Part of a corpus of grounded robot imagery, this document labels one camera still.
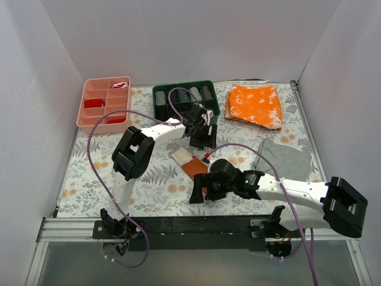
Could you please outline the orange and cream underwear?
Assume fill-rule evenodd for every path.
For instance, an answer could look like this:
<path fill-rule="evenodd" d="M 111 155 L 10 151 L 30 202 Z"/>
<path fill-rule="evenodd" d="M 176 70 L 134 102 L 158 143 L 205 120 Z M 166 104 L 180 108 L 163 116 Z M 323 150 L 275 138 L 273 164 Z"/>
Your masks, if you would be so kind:
<path fill-rule="evenodd" d="M 183 147 L 175 151 L 171 157 L 193 181 L 199 181 L 199 186 L 202 186 L 202 195 L 203 197 L 206 196 L 205 175 L 208 172 L 208 167 L 205 163 Z"/>

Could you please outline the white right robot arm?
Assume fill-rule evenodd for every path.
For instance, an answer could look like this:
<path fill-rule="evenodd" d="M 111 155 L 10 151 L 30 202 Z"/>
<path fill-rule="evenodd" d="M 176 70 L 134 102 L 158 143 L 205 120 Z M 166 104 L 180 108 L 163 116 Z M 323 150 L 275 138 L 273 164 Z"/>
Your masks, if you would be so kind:
<path fill-rule="evenodd" d="M 329 182 L 277 180 L 268 173 L 241 171 L 225 159 L 216 160 L 207 173 L 194 176 L 189 202 L 221 200 L 228 192 L 246 199 L 291 202 L 291 207 L 276 207 L 263 229 L 282 237 L 303 228 L 330 228 L 340 235 L 360 238 L 368 206 L 367 199 L 340 177 Z"/>

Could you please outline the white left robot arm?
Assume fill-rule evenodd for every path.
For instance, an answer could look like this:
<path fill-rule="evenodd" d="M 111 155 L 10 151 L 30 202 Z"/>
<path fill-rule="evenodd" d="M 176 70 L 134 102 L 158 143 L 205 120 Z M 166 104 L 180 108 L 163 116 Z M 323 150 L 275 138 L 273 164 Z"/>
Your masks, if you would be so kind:
<path fill-rule="evenodd" d="M 127 230 L 122 219 L 127 215 L 135 182 L 148 168 L 154 148 L 172 140 L 189 137 L 189 145 L 198 149 L 215 148 L 217 124 L 210 111 L 194 104 L 189 111 L 166 121 L 156 120 L 157 125 L 126 129 L 113 154 L 114 180 L 111 203 L 101 209 L 102 220 L 110 219 L 106 231 L 113 238 L 121 238 Z"/>

